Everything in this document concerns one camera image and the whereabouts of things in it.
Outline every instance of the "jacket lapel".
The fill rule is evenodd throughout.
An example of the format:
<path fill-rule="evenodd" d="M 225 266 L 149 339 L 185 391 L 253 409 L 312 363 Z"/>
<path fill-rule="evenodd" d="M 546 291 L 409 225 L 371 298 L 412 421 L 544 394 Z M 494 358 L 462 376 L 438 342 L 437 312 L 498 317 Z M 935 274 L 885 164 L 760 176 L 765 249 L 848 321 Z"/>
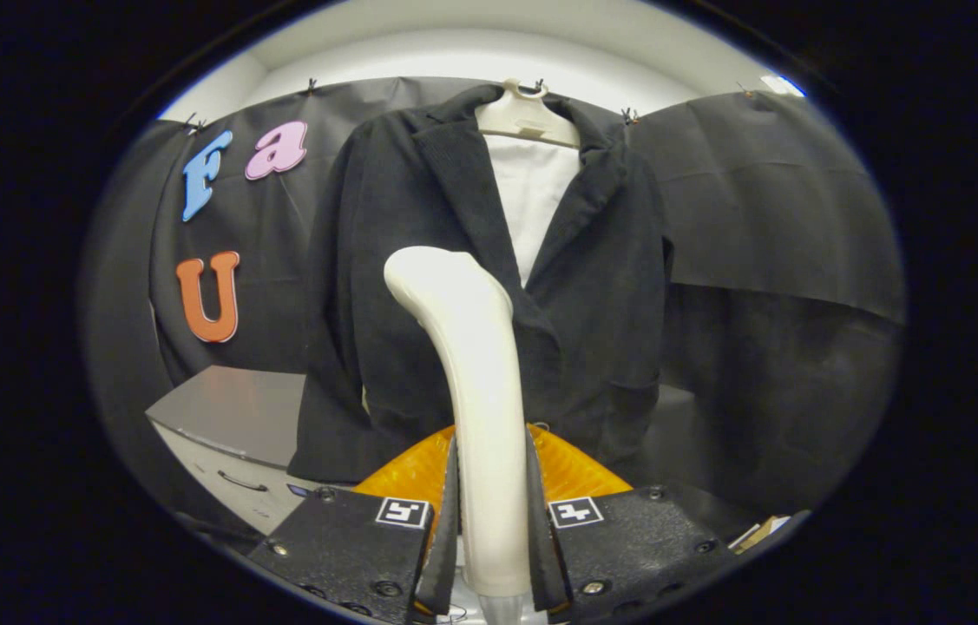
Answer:
<path fill-rule="evenodd" d="M 412 137 L 469 236 L 477 260 L 509 293 L 515 292 L 520 287 L 520 269 L 476 119 L 440 124 Z"/>
<path fill-rule="evenodd" d="M 528 287 L 549 262 L 600 214 L 624 181 L 622 147 L 592 148 L 581 155 L 582 168 L 565 194 L 535 256 Z"/>

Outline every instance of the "drawer handle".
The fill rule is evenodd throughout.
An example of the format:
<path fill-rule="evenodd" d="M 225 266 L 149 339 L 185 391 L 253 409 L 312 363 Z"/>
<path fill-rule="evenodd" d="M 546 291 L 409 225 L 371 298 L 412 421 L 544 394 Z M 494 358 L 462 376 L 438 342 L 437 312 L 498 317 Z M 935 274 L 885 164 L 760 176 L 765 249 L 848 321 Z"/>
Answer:
<path fill-rule="evenodd" d="M 259 490 L 259 491 L 262 491 L 262 493 L 264 493 L 264 491 L 266 491 L 266 490 L 269 490 L 269 487 L 265 486 L 264 484 L 259 484 L 259 485 L 254 486 L 252 484 L 244 483 L 244 482 L 242 482 L 242 480 L 234 479 L 233 477 L 228 476 L 226 474 L 226 471 L 223 471 L 223 470 L 219 470 L 219 477 L 221 477 L 223 479 L 226 479 L 226 481 L 229 482 L 229 483 L 231 483 L 231 484 L 236 484 L 236 485 L 241 486 L 243 488 L 249 488 L 249 490 Z"/>

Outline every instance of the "black jacket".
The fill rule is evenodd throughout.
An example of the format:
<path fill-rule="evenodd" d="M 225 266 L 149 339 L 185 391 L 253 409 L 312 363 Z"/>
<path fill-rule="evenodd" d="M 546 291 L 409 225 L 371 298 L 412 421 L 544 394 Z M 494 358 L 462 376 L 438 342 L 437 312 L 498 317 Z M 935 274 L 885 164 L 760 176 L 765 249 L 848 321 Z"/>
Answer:
<path fill-rule="evenodd" d="M 383 280 L 390 254 L 413 245 L 472 253 L 508 292 L 525 420 L 608 465 L 638 450 L 658 398 L 673 257 L 654 174 L 571 102 L 548 96 L 580 131 L 582 169 L 521 287 L 474 118 L 501 94 L 485 84 L 381 115 L 338 154 L 305 260 L 309 375 L 291 475 L 358 482 L 453 423 L 436 349 Z"/>

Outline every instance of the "jacket sleeve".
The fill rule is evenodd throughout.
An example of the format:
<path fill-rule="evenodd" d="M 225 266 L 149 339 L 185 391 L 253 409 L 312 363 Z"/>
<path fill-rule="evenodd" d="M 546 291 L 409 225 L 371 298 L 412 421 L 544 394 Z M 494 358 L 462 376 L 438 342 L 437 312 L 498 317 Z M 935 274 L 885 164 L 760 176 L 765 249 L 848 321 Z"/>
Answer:
<path fill-rule="evenodd" d="M 310 387 L 305 394 L 324 392 L 329 396 L 327 406 L 333 401 L 347 412 L 346 416 L 357 417 L 362 424 L 369 423 L 369 415 L 361 404 L 361 371 L 350 309 L 349 257 L 366 136 L 367 127 L 354 130 L 327 175 L 307 245 L 303 313 L 305 371 Z"/>

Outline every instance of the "white hanger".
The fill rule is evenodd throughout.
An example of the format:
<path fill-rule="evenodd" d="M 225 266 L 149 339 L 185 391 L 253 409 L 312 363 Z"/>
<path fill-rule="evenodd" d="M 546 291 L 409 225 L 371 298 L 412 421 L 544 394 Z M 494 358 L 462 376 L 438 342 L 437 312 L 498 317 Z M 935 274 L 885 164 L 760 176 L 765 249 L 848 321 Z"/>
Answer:
<path fill-rule="evenodd" d="M 539 94 L 523 94 L 519 79 L 505 80 L 504 95 L 499 100 L 476 108 L 477 129 L 484 135 L 507 135 L 580 149 L 577 127 L 543 103 L 548 92 L 543 84 Z"/>

